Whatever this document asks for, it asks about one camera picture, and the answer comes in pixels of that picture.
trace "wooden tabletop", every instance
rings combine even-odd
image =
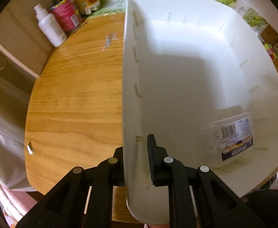
[[[95,167],[122,146],[123,30],[124,14],[87,20],[50,53],[35,82],[25,163],[30,184],[42,194],[73,167]],[[108,47],[106,37],[112,37]],[[112,212],[113,220],[138,222],[126,207],[124,187],[114,189]]]

